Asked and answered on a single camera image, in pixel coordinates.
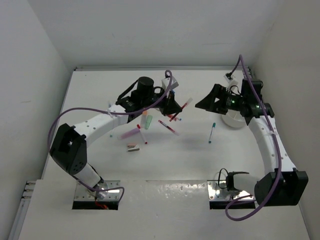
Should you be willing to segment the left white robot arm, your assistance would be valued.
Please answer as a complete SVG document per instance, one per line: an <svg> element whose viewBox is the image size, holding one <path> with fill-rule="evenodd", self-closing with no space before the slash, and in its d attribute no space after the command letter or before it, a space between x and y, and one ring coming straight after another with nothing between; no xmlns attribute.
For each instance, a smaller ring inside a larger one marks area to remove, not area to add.
<svg viewBox="0 0 320 240"><path fill-rule="evenodd" d="M72 126L67 123L60 125L49 145L49 155L88 190L101 192L99 184L103 179L88 163L87 148L103 135L132 122L149 109L159 109L164 116L182 112L173 92L176 86L170 70L165 71L159 93L155 92L157 87L152 78L139 77L107 110L96 109L96 116Z"/></svg>

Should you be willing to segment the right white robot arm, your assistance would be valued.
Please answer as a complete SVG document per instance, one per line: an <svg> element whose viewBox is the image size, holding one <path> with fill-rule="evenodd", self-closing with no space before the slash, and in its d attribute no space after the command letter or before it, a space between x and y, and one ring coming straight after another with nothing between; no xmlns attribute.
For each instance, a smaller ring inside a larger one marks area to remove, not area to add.
<svg viewBox="0 0 320 240"><path fill-rule="evenodd" d="M262 100L261 80L243 79L241 93L234 95L226 87L215 84L210 93L195 104L196 108L221 115L228 111L244 117L260 150L265 176L257 179L244 171L229 172L226 177L228 191L246 191L258 204L295 206L309 181L305 171L299 171L288 156L276 129L274 112Z"/></svg>

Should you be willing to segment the red gel pen clear cap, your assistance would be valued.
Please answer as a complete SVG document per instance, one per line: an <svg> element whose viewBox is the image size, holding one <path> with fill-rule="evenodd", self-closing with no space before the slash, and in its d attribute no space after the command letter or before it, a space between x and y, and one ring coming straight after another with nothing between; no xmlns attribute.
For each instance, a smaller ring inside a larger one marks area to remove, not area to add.
<svg viewBox="0 0 320 240"><path fill-rule="evenodd" d="M190 97L190 98L185 102L185 104L181 107L181 110L183 110L185 107L187 107L192 101L193 101L193 98ZM179 114L179 112L175 113L175 114L170 118L169 121L171 122L172 120L174 120L174 119L178 116L178 114Z"/></svg>

